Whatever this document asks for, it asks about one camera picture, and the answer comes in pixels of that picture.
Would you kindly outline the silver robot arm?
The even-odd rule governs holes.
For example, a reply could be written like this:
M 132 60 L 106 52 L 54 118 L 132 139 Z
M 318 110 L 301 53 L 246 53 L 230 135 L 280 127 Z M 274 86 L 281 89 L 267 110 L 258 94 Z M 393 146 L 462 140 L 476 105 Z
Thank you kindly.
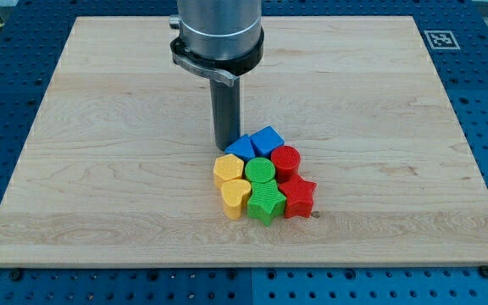
M 170 23 L 179 35 L 170 43 L 182 69 L 232 87 L 263 56 L 260 0 L 178 0 Z

